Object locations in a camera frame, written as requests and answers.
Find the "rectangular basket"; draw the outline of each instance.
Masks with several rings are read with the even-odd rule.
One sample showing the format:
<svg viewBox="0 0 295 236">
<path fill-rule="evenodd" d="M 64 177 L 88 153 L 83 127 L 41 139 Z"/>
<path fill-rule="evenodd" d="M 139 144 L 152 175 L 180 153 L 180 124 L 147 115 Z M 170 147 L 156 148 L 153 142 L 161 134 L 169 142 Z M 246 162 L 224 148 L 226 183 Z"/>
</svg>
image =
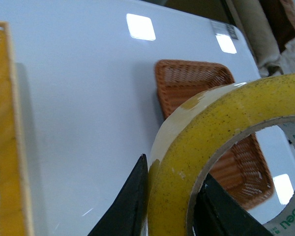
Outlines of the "rectangular basket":
<svg viewBox="0 0 295 236">
<path fill-rule="evenodd" d="M 32 235 L 17 97 L 8 23 L 0 21 L 0 236 Z"/>
<path fill-rule="evenodd" d="M 200 61 L 160 60 L 155 77 L 164 118 L 197 93 L 235 82 L 227 67 Z M 273 194 L 273 181 L 255 134 L 228 150 L 210 173 L 244 209 Z"/>
</svg>

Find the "sticker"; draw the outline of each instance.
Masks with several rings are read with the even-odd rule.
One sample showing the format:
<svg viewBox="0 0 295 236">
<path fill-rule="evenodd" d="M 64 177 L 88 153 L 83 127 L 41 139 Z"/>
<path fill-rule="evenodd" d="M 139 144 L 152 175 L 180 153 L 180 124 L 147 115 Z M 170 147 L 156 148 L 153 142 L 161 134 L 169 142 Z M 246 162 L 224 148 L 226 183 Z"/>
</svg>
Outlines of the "sticker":
<svg viewBox="0 0 295 236">
<path fill-rule="evenodd" d="M 233 39 L 238 39 L 234 26 L 217 21 L 211 21 L 211 24 L 221 50 L 224 53 L 237 53 L 233 43 Z"/>
</svg>

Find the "roll of tape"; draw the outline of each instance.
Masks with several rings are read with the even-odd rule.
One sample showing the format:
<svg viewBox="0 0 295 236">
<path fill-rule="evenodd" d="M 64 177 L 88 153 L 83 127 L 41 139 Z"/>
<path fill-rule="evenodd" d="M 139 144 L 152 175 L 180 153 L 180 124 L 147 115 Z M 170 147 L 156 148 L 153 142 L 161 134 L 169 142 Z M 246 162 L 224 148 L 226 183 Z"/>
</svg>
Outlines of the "roll of tape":
<svg viewBox="0 0 295 236">
<path fill-rule="evenodd" d="M 149 236 L 193 235 L 196 196 L 212 165 L 239 140 L 273 125 L 295 144 L 295 74 L 219 87 L 177 108 L 151 150 Z M 295 193 L 265 227 L 295 235 Z"/>
</svg>

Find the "glossy surface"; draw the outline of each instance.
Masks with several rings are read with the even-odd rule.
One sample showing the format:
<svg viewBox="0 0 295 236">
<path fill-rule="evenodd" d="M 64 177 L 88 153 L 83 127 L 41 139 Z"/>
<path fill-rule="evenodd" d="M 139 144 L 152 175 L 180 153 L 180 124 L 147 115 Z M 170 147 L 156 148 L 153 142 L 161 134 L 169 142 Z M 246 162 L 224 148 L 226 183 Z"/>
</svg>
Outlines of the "glossy surface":
<svg viewBox="0 0 295 236">
<path fill-rule="evenodd" d="M 149 17 L 154 41 L 126 15 Z M 242 34 L 222 52 L 210 20 L 131 0 L 0 0 L 19 73 L 36 236 L 87 235 L 147 154 L 163 122 L 154 64 L 218 62 L 260 76 Z"/>
</svg>

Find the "yellow woven box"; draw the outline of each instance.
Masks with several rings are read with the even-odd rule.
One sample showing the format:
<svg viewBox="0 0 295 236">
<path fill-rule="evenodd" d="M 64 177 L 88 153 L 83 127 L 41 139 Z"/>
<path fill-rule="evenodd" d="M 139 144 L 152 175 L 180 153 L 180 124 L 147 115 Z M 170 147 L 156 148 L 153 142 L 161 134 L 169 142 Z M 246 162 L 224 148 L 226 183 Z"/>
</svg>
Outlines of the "yellow woven box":
<svg viewBox="0 0 295 236">
<path fill-rule="evenodd" d="M 32 235 L 13 50 L 0 21 L 0 236 Z"/>
</svg>

